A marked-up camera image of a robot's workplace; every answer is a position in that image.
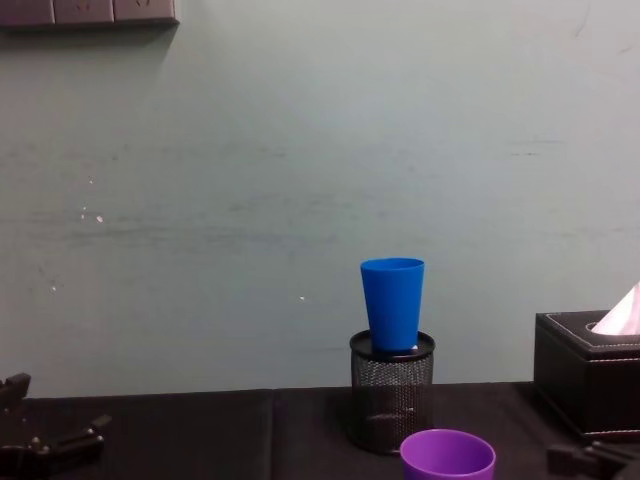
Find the cup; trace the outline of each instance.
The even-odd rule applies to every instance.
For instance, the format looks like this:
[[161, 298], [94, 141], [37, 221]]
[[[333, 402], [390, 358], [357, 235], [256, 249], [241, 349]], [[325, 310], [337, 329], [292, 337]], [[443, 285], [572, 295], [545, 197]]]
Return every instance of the cup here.
[[496, 452], [470, 433], [425, 430], [400, 445], [404, 480], [492, 480]]
[[418, 341], [424, 262], [382, 258], [360, 265], [373, 348], [403, 351]]

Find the black tissue box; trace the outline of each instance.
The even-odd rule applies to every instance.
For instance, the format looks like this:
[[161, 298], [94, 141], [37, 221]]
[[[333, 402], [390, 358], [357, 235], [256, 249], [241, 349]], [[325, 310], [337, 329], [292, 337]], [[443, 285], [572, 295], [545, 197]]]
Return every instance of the black tissue box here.
[[537, 314], [533, 381], [584, 437], [640, 440], [640, 335], [593, 333], [606, 314]]

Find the black table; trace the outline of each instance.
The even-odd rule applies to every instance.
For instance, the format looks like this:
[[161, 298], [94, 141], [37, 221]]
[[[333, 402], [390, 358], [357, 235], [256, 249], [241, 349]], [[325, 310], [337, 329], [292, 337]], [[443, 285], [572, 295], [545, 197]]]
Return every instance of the black table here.
[[[438, 385], [436, 425], [480, 435], [498, 454], [496, 480], [540, 480], [545, 449], [576, 443], [528, 383]], [[29, 400], [25, 435], [56, 434], [108, 413], [99, 465], [60, 480], [400, 480], [397, 457], [344, 433], [349, 389], [321, 388]]]

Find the metal mesh cup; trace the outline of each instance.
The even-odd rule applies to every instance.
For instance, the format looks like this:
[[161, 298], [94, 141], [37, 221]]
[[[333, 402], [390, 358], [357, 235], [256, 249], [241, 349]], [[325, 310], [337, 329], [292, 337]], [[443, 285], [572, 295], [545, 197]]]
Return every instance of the metal mesh cup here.
[[351, 338], [351, 421], [353, 442], [375, 453], [397, 453], [402, 441], [433, 428], [430, 386], [435, 342], [418, 334], [418, 348], [373, 350], [369, 331]]

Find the purple plastic cup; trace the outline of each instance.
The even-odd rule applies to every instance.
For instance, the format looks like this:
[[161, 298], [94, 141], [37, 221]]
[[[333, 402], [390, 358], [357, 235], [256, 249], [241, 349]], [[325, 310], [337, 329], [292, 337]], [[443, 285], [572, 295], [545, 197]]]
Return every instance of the purple plastic cup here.
[[496, 452], [470, 433], [425, 430], [400, 445], [404, 480], [492, 480]]

